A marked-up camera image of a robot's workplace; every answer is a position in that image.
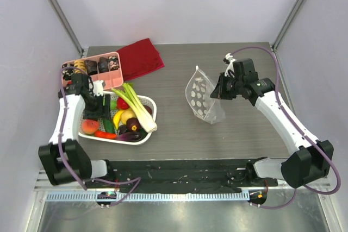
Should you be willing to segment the peach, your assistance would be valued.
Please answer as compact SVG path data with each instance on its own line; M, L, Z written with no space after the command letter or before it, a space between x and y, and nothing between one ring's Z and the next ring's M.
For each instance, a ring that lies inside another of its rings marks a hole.
M99 121L84 119L82 120L81 129L84 134L93 135L96 131L99 130L100 123Z

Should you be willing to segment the clear zip top bag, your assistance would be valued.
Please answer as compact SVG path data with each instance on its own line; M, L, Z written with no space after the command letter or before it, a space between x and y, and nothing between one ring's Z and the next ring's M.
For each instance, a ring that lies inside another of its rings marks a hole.
M225 111L218 99L211 98L215 83L199 68L185 88L185 97L194 115L209 124L220 123L225 120Z

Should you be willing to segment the dark green cucumber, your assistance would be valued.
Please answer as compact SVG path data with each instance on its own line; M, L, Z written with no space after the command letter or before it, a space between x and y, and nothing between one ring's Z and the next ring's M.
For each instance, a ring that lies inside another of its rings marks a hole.
M115 134L114 124L109 118L102 118L102 122L105 132Z

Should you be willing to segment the red strawberry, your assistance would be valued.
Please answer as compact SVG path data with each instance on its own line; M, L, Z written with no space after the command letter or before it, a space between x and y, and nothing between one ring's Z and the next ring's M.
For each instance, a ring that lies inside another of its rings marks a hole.
M127 110L129 108L129 105L127 104L127 102L124 99L119 97L116 101L116 107L119 110Z

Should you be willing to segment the purple eggplant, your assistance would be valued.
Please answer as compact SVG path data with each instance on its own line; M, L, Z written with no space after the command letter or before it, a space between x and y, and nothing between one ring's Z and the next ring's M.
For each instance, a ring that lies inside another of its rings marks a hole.
M118 135L115 140L122 142L137 142L142 139L142 134L139 131L130 131Z

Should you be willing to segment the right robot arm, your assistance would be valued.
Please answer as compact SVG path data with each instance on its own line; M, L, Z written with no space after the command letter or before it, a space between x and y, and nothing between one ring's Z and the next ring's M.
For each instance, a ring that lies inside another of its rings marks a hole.
M259 110L272 124L285 143L290 157L286 160L261 158L246 171L246 181L253 186L265 178L284 180L296 189L324 178L330 171L328 160L333 156L329 141L320 141L296 118L275 90L269 78L260 79L253 60L224 58L228 65L211 98L233 100L242 96Z

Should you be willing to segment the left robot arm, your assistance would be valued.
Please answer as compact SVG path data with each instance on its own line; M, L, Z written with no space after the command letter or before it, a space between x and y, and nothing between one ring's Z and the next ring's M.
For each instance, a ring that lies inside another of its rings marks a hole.
M83 73L73 74L71 80L60 87L55 130L48 144L39 147L39 159L53 186L77 181L85 187L85 180L96 178L103 187L112 187L116 175L109 161L91 160L78 141L82 116L94 120L104 115L105 82Z

